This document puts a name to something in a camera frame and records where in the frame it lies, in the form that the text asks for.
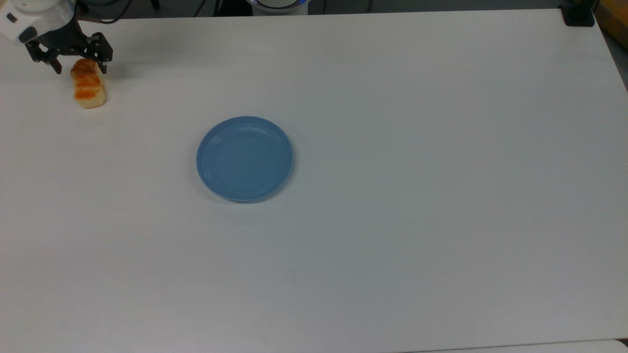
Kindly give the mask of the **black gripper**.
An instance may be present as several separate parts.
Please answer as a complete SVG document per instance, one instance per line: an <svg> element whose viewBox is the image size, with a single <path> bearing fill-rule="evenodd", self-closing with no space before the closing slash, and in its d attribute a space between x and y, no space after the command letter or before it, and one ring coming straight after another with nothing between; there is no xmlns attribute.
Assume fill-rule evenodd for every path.
<svg viewBox="0 0 628 353"><path fill-rule="evenodd" d="M102 74L107 74L107 63L113 59L113 49L103 33L94 33L87 37L78 20L70 20L65 26L45 34L46 51L40 48L40 42L27 42L27 49L33 62L43 62L52 67L58 75L62 65L58 61L62 55L84 55L94 60Z"/></svg>

